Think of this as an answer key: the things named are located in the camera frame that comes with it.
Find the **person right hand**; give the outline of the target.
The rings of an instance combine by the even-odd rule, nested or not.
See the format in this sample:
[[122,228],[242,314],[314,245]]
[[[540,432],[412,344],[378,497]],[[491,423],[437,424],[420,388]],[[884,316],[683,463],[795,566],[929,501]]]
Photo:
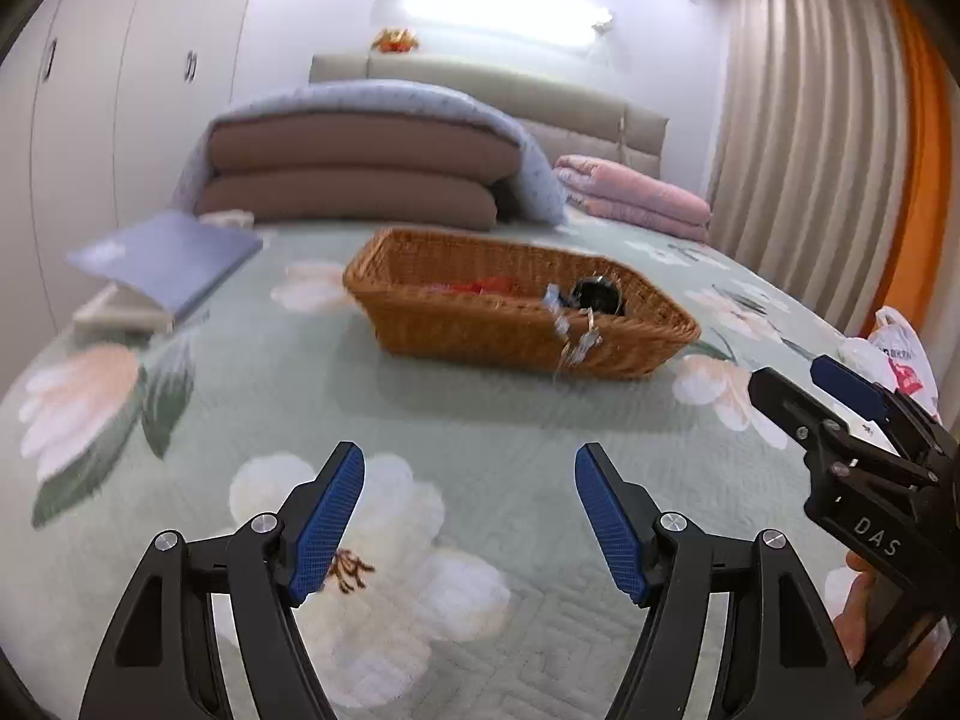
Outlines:
[[[866,644],[867,608],[874,594],[877,572],[869,562],[850,553],[846,556],[846,566],[856,573],[851,585],[848,598],[844,601],[843,610],[835,619],[835,626],[839,642],[843,647],[844,655],[848,658],[851,667],[855,667],[862,656]],[[867,704],[864,713],[867,718],[896,718],[910,703],[929,673],[934,668],[937,655],[937,645],[934,640],[926,639],[919,644],[910,655],[908,665],[879,695]]]

